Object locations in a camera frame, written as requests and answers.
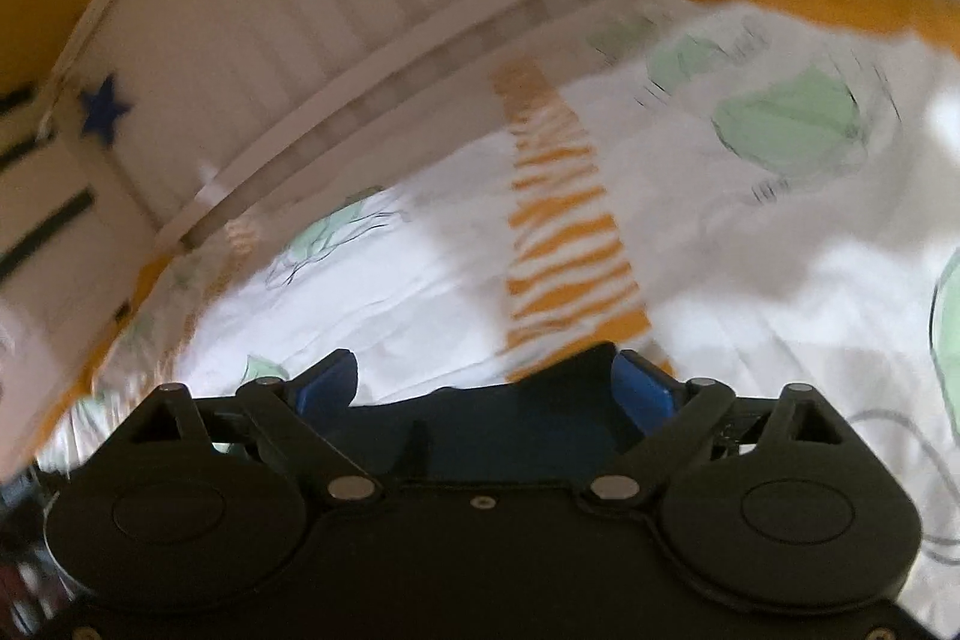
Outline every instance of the blue clip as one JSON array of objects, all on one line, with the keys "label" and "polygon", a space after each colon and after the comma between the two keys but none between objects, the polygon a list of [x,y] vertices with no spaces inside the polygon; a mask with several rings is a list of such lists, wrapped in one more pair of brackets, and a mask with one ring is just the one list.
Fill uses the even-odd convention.
[{"label": "blue clip", "polygon": [[685,391],[682,383],[634,351],[616,354],[610,381],[613,400],[645,437],[677,413]]},{"label": "blue clip", "polygon": [[289,383],[291,407],[315,432],[323,434],[349,408],[357,393],[357,360],[349,351],[333,351]]}]

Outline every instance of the white bedsheet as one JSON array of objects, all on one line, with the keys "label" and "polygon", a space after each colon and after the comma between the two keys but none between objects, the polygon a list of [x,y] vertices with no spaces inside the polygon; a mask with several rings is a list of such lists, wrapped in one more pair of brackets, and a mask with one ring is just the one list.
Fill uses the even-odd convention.
[{"label": "white bedsheet", "polygon": [[[627,342],[653,338],[680,377],[764,396],[810,381],[853,421],[923,515],[902,603],[957,632],[960,64],[916,39],[679,0],[635,0],[534,54],[596,167],[595,194],[563,219],[610,214],[622,244],[603,280],[563,270],[564,286],[584,286],[555,306],[563,328],[514,338],[557,281],[523,267],[521,156],[505,127],[306,231],[329,191],[254,211],[174,262],[41,464],[83,461],[158,381],[231,393],[337,347],[357,354],[361,404],[496,383],[634,307],[626,275],[651,324]],[[484,79],[421,128],[502,112]],[[606,245],[565,247],[569,261]],[[508,292],[520,278],[531,290]],[[619,304],[584,306],[614,286]]]}]

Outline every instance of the green leaf print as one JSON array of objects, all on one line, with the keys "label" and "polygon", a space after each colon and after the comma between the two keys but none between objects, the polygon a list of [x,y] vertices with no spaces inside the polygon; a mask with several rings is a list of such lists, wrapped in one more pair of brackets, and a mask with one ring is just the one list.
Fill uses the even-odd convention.
[{"label": "green leaf print", "polygon": [[729,61],[717,42],[686,35],[671,47],[660,47],[651,54],[647,76],[656,87],[672,95],[698,74],[709,73]]},{"label": "green leaf print", "polygon": [[782,177],[814,175],[843,163],[853,148],[862,148],[866,133],[850,89],[816,67],[720,102],[713,126],[733,153]]},{"label": "green leaf print", "polygon": [[278,363],[262,356],[248,356],[247,369],[243,373],[243,382],[249,383],[257,378],[280,378],[290,380],[290,373]]},{"label": "green leaf print", "polygon": [[930,352],[944,392],[944,403],[960,442],[960,251],[944,268],[933,293]]},{"label": "green leaf print", "polygon": [[318,251],[322,251],[333,241],[339,229],[360,218],[363,205],[363,201],[355,202],[307,226],[287,247],[286,252],[290,261],[302,263]]},{"label": "green leaf print", "polygon": [[603,30],[587,36],[587,44],[614,64],[642,49],[656,38],[656,23],[645,15],[615,20]]}]

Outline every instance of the black plastic mount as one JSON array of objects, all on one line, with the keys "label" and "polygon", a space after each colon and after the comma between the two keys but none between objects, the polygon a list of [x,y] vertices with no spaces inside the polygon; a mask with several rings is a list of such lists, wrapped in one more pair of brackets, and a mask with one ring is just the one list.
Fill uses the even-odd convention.
[{"label": "black plastic mount", "polygon": [[[610,384],[591,350],[606,376],[574,380]],[[82,598],[40,637],[931,637],[892,602],[917,511],[816,390],[737,399],[627,358],[679,411],[589,486],[371,475],[292,384],[162,386],[49,509]]]}]

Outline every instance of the black device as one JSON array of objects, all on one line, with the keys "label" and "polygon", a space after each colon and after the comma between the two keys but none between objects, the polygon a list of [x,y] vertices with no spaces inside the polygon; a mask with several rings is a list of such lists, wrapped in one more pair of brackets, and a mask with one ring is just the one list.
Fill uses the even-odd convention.
[{"label": "black device", "polygon": [[606,343],[355,391],[347,351],[229,398],[160,386],[47,511],[79,596],[40,637],[932,637],[893,602],[918,513],[807,384],[737,398]]}]

